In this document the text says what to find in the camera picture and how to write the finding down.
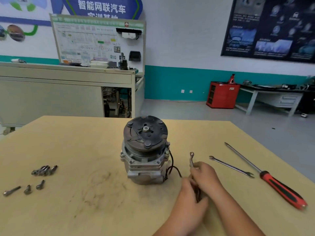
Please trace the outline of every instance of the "green curved line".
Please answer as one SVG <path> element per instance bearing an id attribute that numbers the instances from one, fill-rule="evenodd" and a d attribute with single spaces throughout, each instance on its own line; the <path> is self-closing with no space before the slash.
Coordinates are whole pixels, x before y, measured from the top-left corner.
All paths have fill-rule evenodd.
<path id="1" fill-rule="evenodd" d="M 38 30 L 38 25 L 34 25 L 34 28 L 31 32 L 23 32 L 23 33 L 24 33 L 24 35 L 27 35 L 27 36 L 33 36 L 36 34 L 37 30 Z"/>
<path id="2" fill-rule="evenodd" d="M 69 3 L 69 1 L 68 1 L 68 0 L 65 0 L 65 1 L 68 3 L 68 5 L 69 5 L 70 9 L 72 10 L 73 14 L 76 16 L 77 14 L 76 14 L 76 12 L 74 11 L 74 9 L 73 9 L 73 7 L 71 6 L 71 4 Z"/>
<path id="3" fill-rule="evenodd" d="M 140 9 L 138 0 L 136 0 L 136 3 L 137 3 L 137 5 L 138 5 L 138 7 L 137 7 L 136 12 L 134 13 L 132 19 L 135 19 L 136 15 L 137 15 L 137 13 L 138 13 L 138 11 L 139 11 L 139 9 Z"/>

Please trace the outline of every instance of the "person's left hand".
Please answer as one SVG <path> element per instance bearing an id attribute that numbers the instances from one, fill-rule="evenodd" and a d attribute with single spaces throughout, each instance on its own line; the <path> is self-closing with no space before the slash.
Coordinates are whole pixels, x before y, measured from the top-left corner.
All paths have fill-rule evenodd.
<path id="1" fill-rule="evenodd" d="M 183 178 L 182 187 L 166 224 L 172 228 L 174 235 L 189 235 L 202 223 L 208 208 L 208 198 L 197 203 L 194 188 L 196 182 Z"/>

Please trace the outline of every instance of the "teal wall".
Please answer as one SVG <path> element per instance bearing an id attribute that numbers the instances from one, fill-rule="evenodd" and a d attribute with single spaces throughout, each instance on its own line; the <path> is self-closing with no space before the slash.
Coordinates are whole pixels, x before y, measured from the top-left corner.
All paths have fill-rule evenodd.
<path id="1" fill-rule="evenodd" d="M 253 84 L 302 84 L 306 76 L 233 72 L 211 69 L 189 69 L 146 65 L 145 98 L 165 100 L 206 101 L 210 82 L 226 82 L 235 74 L 235 82 L 250 80 Z M 249 102 L 251 93 L 240 91 L 238 103 Z"/>

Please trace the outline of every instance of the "green header strip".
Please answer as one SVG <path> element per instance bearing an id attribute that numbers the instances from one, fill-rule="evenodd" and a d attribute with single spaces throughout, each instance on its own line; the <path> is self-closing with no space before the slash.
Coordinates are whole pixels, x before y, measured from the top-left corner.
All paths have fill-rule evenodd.
<path id="1" fill-rule="evenodd" d="M 76 17 L 59 17 L 59 16 L 53 16 L 51 17 L 53 22 L 57 23 L 67 23 L 67 24 L 88 24 L 88 25 L 98 25 L 98 26 L 112 26 L 112 27 L 119 27 L 119 28 L 125 28 L 125 22 L 124 21 L 109 21 L 109 20 L 99 20 L 99 19 L 83 19 Z M 137 29 L 143 29 L 144 26 L 142 23 L 130 23 L 129 22 L 129 28 L 137 28 Z"/>

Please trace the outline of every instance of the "white wall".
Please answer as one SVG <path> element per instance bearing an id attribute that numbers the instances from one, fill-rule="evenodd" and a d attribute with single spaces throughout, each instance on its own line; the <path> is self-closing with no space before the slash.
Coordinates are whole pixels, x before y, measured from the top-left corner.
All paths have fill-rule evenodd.
<path id="1" fill-rule="evenodd" d="M 220 56 L 233 0 L 142 2 L 147 65 L 315 75 L 315 64 Z"/>

